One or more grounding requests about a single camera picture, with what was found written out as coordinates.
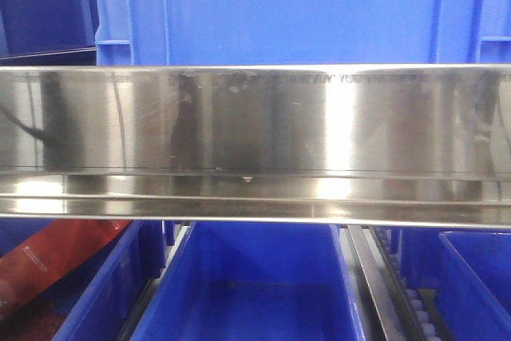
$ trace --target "blue plastic bin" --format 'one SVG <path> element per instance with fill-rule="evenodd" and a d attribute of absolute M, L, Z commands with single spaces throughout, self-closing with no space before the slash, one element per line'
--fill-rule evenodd
<path fill-rule="evenodd" d="M 94 46 L 96 0 L 0 0 L 0 57 Z"/>
<path fill-rule="evenodd" d="M 511 234 L 447 232 L 437 305 L 454 339 L 511 339 Z"/>
<path fill-rule="evenodd" d="M 2 254 L 50 220 L 0 220 Z M 131 306 L 164 263 L 160 222 L 133 221 L 111 244 L 43 292 L 67 315 L 53 341 L 115 339 Z"/>
<path fill-rule="evenodd" d="M 197 223 L 132 341 L 363 341 L 339 229 Z"/>
<path fill-rule="evenodd" d="M 511 0 L 97 1 L 102 65 L 511 59 Z"/>
<path fill-rule="evenodd" d="M 452 228 L 400 228 L 398 259 L 401 277 L 408 288 L 436 288 L 442 274 L 443 245 L 440 233 Z M 491 229 L 460 229 L 463 232 L 493 232 Z"/>

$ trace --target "metal rail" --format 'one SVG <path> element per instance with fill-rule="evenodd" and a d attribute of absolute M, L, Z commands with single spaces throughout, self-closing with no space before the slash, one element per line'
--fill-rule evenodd
<path fill-rule="evenodd" d="M 0 68 L 0 216 L 511 226 L 511 65 Z"/>

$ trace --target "reflective metal surface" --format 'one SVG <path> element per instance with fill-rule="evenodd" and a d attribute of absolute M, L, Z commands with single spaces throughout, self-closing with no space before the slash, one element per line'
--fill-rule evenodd
<path fill-rule="evenodd" d="M 381 277 L 378 265 L 364 236 L 362 227 L 348 225 L 348 233 L 353 248 L 358 256 L 358 261 L 370 291 L 374 308 L 378 314 L 386 341 L 406 341 L 405 332 L 402 329 L 398 314 Z"/>
<path fill-rule="evenodd" d="M 511 65 L 4 68 L 0 212 L 510 226 L 509 124 Z"/>

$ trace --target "blue storage box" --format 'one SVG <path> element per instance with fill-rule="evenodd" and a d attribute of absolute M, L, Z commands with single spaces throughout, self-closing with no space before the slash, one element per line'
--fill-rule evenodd
<path fill-rule="evenodd" d="M 96 0 L 0 0 L 0 57 L 94 46 Z"/>
<path fill-rule="evenodd" d="M 511 59 L 511 0 L 97 1 L 102 65 Z"/>
<path fill-rule="evenodd" d="M 511 234 L 440 235 L 444 268 L 437 305 L 454 339 L 511 339 Z"/>
<path fill-rule="evenodd" d="M 132 341 L 365 339 L 339 229 L 196 223 Z"/>
<path fill-rule="evenodd" d="M 0 251 L 9 252 L 50 220 L 0 220 Z M 66 316 L 54 341 L 115 339 L 131 306 L 164 263 L 160 222 L 133 221 L 111 244 L 42 293 Z"/>
<path fill-rule="evenodd" d="M 408 288 L 436 288 L 442 274 L 440 233 L 452 228 L 397 228 L 399 272 Z M 492 232 L 489 229 L 460 229 L 463 232 Z"/>

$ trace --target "red object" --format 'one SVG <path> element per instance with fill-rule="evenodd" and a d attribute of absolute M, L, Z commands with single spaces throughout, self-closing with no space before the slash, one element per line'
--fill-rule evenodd
<path fill-rule="evenodd" d="M 83 264 L 128 220 L 55 220 L 0 258 L 0 321 Z"/>

